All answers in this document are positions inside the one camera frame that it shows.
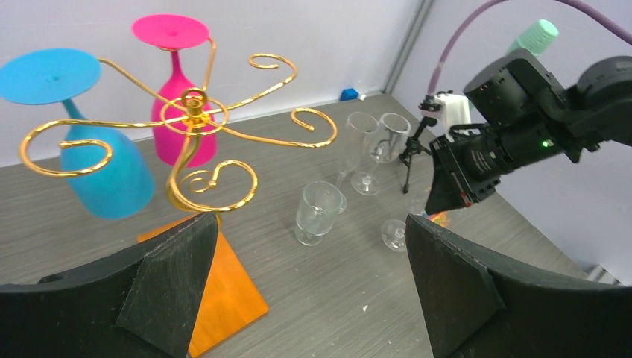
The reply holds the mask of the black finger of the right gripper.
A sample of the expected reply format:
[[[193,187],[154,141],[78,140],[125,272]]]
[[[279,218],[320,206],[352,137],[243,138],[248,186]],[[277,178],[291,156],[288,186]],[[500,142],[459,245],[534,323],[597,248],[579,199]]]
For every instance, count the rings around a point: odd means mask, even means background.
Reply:
[[[466,207],[458,182],[443,165],[435,163],[432,186],[426,201],[425,211],[438,214]]]

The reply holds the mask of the blue wine glass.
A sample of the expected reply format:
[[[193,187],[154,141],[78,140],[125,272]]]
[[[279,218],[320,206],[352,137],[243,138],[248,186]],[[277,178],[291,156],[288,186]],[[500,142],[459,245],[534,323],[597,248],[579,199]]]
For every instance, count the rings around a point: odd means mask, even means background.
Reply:
[[[34,128],[21,142],[19,155],[32,171],[64,178],[84,207],[102,219],[125,219],[154,195],[154,176],[140,150],[123,133],[103,122],[88,121],[73,98],[92,88],[101,76],[99,60],[73,48],[48,48],[17,57],[1,68],[1,96],[23,105],[60,102],[67,118]],[[35,137],[68,126],[60,142],[59,170],[38,166],[28,155]]]

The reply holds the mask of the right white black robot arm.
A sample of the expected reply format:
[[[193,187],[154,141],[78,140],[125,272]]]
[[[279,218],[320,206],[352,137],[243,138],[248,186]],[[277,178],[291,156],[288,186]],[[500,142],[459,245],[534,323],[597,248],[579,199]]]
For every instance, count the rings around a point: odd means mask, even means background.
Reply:
[[[615,56],[591,65],[577,84],[563,87],[523,48],[494,61],[465,87],[484,117],[475,135],[454,125],[430,144],[434,174],[425,211],[469,207],[496,191],[503,175],[606,141],[631,144],[631,58]]]

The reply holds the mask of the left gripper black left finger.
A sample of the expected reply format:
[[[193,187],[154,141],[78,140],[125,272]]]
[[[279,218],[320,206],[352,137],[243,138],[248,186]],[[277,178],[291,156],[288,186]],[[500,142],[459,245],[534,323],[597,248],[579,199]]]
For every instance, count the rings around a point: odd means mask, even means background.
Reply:
[[[3,357],[186,357],[218,238],[201,213],[32,284],[1,286]]]

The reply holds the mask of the clear tall wine glass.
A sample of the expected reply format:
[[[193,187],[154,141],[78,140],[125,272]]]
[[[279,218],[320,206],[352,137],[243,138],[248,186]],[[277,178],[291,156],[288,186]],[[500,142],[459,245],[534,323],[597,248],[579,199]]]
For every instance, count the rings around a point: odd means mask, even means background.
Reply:
[[[342,193],[341,185],[349,173],[355,170],[361,162],[366,138],[378,129],[378,121],[363,112],[348,115],[339,140],[342,142],[338,158],[338,176],[335,187],[341,193],[341,207],[338,214],[347,208],[347,199]]]

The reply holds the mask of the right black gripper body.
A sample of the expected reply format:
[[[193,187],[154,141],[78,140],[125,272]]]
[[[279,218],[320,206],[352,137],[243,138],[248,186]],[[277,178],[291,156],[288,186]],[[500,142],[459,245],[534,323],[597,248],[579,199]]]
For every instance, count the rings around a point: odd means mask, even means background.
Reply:
[[[430,143],[434,164],[447,169],[465,203],[479,203],[496,191],[500,177],[563,152],[544,125],[492,129],[456,139],[440,136]]]

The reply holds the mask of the clear stemless wine glass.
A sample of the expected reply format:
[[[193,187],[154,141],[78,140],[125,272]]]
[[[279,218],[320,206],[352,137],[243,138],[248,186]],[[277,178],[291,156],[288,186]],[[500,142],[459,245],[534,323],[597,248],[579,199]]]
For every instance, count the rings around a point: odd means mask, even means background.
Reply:
[[[305,246],[321,243],[331,231],[335,218],[347,208],[340,189],[325,181],[312,181],[303,187],[297,209],[294,236]]]

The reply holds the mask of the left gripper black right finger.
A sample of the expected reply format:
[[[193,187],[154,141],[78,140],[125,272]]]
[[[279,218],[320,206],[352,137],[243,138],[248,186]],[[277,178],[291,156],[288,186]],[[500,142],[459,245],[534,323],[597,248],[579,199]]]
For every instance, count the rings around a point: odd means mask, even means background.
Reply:
[[[435,357],[629,357],[631,288],[541,269],[408,216]]]

